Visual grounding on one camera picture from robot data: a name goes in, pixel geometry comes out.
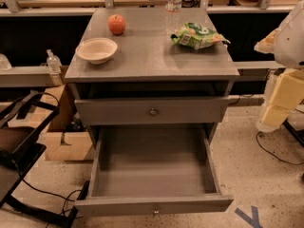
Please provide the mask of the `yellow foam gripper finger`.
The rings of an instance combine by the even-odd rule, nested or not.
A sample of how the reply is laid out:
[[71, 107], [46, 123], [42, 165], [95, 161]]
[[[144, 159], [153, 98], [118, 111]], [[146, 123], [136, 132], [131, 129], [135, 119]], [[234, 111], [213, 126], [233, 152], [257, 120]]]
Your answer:
[[286, 69], [271, 74], [264, 91], [264, 103], [256, 122], [258, 131], [279, 129], [289, 114], [304, 100], [304, 70]]
[[277, 34], [278, 29], [276, 28], [272, 32], [270, 32], [266, 37], [264, 37], [262, 40], [255, 44], [254, 51], [263, 54], [274, 54]]

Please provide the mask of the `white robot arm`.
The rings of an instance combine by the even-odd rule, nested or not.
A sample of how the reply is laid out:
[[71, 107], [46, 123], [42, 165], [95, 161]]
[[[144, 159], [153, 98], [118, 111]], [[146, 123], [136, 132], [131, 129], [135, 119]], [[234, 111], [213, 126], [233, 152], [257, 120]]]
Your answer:
[[304, 1], [301, 0], [278, 28], [258, 42], [255, 51], [273, 53], [286, 67], [271, 75], [264, 90], [256, 128], [264, 133], [279, 129], [289, 114], [304, 100]]

